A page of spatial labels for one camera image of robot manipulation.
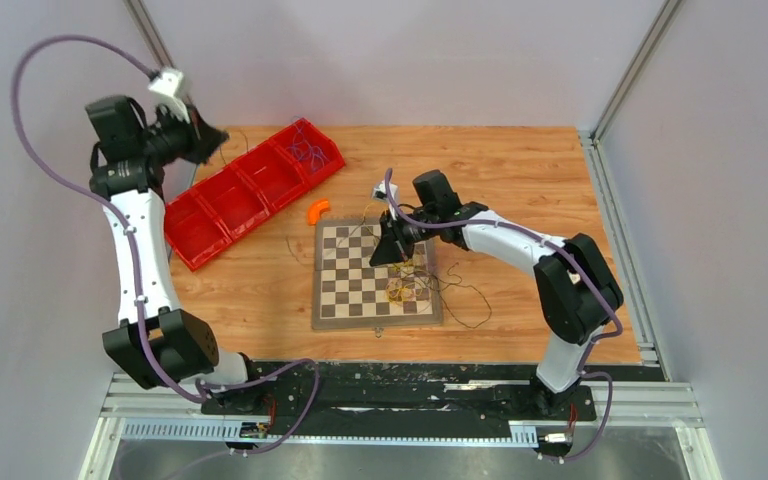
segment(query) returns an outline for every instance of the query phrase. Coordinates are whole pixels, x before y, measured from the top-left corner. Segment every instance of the wall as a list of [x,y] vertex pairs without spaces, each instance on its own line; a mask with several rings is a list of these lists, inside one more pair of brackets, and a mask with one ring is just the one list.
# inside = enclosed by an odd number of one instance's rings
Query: wall
[[[75,478],[113,371],[100,338],[116,326],[118,307],[104,215],[33,165],[8,107],[22,51],[67,32],[103,37],[151,61],[121,2],[0,0],[0,478]],[[145,78],[86,45],[42,53],[26,78],[32,142],[56,170],[86,184],[95,140],[84,104],[143,92]]]
[[662,0],[146,0],[218,124],[592,128]]
[[724,478],[768,478],[768,2],[685,2],[603,147]]

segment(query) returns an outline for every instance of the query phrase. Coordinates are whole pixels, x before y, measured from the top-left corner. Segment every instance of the orange object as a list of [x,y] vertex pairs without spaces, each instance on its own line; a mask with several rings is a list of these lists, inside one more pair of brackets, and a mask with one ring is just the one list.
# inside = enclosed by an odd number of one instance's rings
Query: orange object
[[322,198],[313,202],[307,209],[307,224],[316,225],[316,222],[322,217],[322,212],[327,212],[329,210],[331,210],[331,203],[327,198]]

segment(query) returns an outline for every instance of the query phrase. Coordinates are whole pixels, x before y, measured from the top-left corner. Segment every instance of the wooden table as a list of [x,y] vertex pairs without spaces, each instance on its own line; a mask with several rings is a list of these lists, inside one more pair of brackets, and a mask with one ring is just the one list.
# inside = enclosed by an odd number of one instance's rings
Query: wooden table
[[[229,128],[222,154],[231,161],[278,127]],[[531,277],[486,255],[438,242],[438,272],[475,285],[492,306],[492,318],[470,330],[446,313],[442,326],[372,330],[311,330],[315,228],[305,214],[328,198],[337,217],[359,217],[371,188],[387,167],[402,186],[402,201],[417,203],[411,181],[440,169],[462,201],[484,203],[511,221],[541,232],[591,235],[613,260],[594,198],[578,134],[572,128],[329,127],[346,166],[307,196],[196,272],[173,256],[171,268],[183,307],[207,321],[226,349],[259,359],[380,360],[405,362],[538,362],[549,328]],[[215,155],[197,180],[222,167]],[[375,205],[377,216],[383,205]],[[460,320],[476,324],[487,306],[465,288],[449,288],[446,302]],[[627,333],[602,342],[592,362],[639,363],[625,308]]]

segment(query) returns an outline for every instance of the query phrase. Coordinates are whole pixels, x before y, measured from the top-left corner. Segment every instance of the red tray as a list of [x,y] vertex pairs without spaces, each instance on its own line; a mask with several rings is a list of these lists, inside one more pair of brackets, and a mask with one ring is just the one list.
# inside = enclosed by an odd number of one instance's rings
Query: red tray
[[166,205],[166,240],[196,270],[345,165],[299,119]]

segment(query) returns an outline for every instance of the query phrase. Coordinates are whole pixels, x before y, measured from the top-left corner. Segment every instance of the chessboard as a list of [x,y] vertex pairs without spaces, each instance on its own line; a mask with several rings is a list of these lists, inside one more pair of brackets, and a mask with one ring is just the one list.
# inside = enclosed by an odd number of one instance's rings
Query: chessboard
[[314,330],[443,323],[434,243],[417,243],[405,263],[369,266],[377,223],[323,219],[316,224]]

